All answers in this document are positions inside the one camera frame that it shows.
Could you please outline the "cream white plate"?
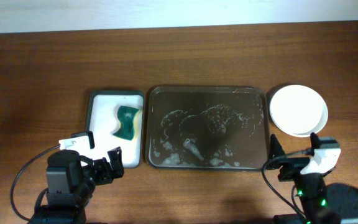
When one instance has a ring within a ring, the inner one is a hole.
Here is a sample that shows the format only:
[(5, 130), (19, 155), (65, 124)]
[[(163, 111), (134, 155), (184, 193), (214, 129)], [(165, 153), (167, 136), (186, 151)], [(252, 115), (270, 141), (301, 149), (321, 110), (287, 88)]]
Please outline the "cream white plate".
[(315, 90), (304, 85), (279, 88), (270, 98), (270, 117), (286, 134), (305, 138), (320, 132), (328, 122), (328, 106)]

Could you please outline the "green yellow sponge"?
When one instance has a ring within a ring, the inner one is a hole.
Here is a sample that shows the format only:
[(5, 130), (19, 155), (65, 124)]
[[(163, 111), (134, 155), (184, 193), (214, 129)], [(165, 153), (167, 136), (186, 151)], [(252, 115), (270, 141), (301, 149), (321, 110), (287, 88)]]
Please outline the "green yellow sponge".
[(112, 132), (114, 137), (131, 141), (136, 135), (136, 122), (142, 110), (131, 106), (120, 106), (117, 110), (117, 120), (119, 127)]

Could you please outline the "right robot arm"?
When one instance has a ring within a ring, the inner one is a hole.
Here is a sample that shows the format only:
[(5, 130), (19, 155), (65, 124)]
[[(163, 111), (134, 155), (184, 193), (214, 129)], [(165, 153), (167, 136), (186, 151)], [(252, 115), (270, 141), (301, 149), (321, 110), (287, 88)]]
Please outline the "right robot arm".
[[(324, 182), (336, 167), (340, 144), (334, 138), (321, 138), (316, 133), (310, 134), (310, 141), (311, 147), (286, 154), (276, 136), (270, 136), (270, 154), (262, 166), (262, 177), (273, 193), (295, 211), (275, 215), (272, 222), (358, 223), (358, 188)], [(275, 169), (279, 170), (279, 181), (294, 183), (291, 200), (285, 199), (267, 180), (265, 171)]]

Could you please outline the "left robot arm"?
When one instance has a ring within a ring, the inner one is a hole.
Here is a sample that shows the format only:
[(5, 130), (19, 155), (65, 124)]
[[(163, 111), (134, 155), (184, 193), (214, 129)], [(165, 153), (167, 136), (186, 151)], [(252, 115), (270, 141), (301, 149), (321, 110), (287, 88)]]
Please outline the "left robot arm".
[(52, 154), (47, 160), (48, 187), (37, 197), (29, 223), (86, 223), (85, 207), (96, 186), (124, 175), (121, 148), (108, 151), (108, 157), (92, 160), (74, 150)]

